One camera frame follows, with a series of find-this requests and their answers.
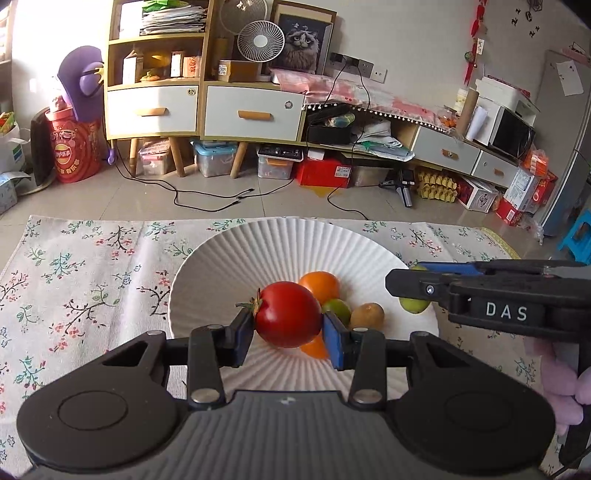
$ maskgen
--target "white wall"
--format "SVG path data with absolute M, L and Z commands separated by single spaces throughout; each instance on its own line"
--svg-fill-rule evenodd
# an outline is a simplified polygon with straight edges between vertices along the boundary
M 589 54 L 589 31 L 579 19 L 557 0 L 544 0 L 544 9 L 533 12 L 531 22 L 525 18 L 525 0 L 496 0 L 486 7 L 484 64 L 487 75 L 529 90 L 537 97 L 544 68 L 546 50 L 561 51 L 574 41 Z M 511 20 L 517 18 L 517 25 Z M 530 31 L 540 30 L 530 37 Z
M 12 92 L 21 124 L 49 105 L 55 92 L 52 77 L 70 51 L 82 45 L 104 50 L 110 15 L 111 0 L 19 0 Z
M 301 1 L 338 12 L 331 50 L 386 67 L 384 88 L 425 106 L 454 104 L 466 71 L 464 53 L 471 48 L 476 0 Z M 12 74 L 22 123 L 48 105 L 51 77 L 70 50 L 85 44 L 104 48 L 110 6 L 111 0 L 19 0 Z M 516 7 L 522 13 L 514 27 Z M 532 24 L 526 9 L 526 0 L 488 2 L 485 67 L 487 74 L 535 97 L 545 50 L 573 41 L 587 47 L 591 34 L 558 0 L 545 0 Z M 540 26 L 533 39 L 530 25 Z M 30 92 L 31 80 L 36 93 Z

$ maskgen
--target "refrigerator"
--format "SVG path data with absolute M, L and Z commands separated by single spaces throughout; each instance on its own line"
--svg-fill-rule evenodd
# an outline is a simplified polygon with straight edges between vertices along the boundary
M 556 65 L 573 61 L 583 93 L 566 96 Z M 538 98 L 540 109 L 534 124 L 535 146 L 548 155 L 548 167 L 558 180 L 548 203 L 534 219 L 544 235 L 564 235 L 567 220 L 581 195 L 591 161 L 591 68 L 553 51 L 546 52 Z

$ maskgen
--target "paper note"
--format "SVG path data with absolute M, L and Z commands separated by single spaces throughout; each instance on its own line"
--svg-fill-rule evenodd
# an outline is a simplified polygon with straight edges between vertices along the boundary
M 562 90 L 565 96 L 584 93 L 581 77 L 579 77 L 579 71 L 573 60 L 557 63 L 556 69 L 558 70 L 558 76 L 560 77 L 560 83 L 562 83 Z

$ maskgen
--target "white plate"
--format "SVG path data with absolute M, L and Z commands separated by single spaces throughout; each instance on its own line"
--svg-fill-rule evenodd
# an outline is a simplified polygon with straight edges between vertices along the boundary
M 248 301 L 258 288 L 280 280 L 297 282 L 312 271 L 328 271 L 341 284 L 351 308 L 379 303 L 385 311 L 384 334 L 406 340 L 411 332 L 439 335 L 435 311 L 405 312 L 386 291 L 385 277 L 407 266 L 392 252 L 358 233 L 331 223 L 299 218 L 268 218 L 228 229 L 201 244 L 178 271 L 168 307 L 173 335 L 189 336 L 196 327 L 229 325 L 235 303 Z M 222 368 L 228 396 L 234 390 L 341 390 L 348 396 L 353 372 L 337 372 L 328 360 L 299 349 L 276 349 L 256 333 L 238 369 Z M 404 369 L 388 369 L 388 397 L 408 390 Z

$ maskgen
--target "red decoration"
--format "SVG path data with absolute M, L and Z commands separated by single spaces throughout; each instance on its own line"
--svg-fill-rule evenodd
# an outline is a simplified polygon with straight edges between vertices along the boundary
M 472 24 L 472 29 L 470 31 L 470 36 L 472 38 L 475 37 L 475 35 L 478 33 L 478 31 L 481 28 L 486 28 L 484 26 L 484 14 L 485 14 L 485 7 L 486 7 L 486 3 L 488 2 L 488 0 L 478 0 L 478 7 L 476 9 L 476 19 L 474 20 L 474 23 Z M 474 45 L 472 46 L 472 58 L 476 58 L 476 49 L 478 47 L 478 41 L 477 39 L 474 38 Z M 468 68 L 466 69 L 466 77 L 464 78 L 464 83 L 466 85 L 468 85 L 470 83 L 470 78 L 472 77 L 472 72 L 474 71 L 474 68 L 476 67 L 476 64 L 473 61 L 468 62 Z

